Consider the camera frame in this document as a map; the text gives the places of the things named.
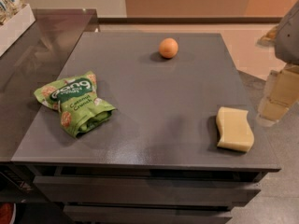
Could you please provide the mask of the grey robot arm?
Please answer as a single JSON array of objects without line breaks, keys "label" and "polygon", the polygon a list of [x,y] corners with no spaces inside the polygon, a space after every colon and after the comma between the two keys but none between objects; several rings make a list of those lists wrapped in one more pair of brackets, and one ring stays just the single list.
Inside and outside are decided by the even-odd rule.
[{"label": "grey robot arm", "polygon": [[299,100],[299,1],[259,43],[273,45],[275,56],[286,64],[270,72],[258,106],[257,121],[271,127]]}]

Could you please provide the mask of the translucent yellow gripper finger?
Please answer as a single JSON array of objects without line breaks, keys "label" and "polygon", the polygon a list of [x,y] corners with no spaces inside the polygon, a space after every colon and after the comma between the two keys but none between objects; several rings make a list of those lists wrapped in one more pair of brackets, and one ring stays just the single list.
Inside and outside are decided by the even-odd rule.
[{"label": "translucent yellow gripper finger", "polygon": [[265,83],[256,119],[260,125],[271,127],[298,101],[299,68],[271,71]]}]

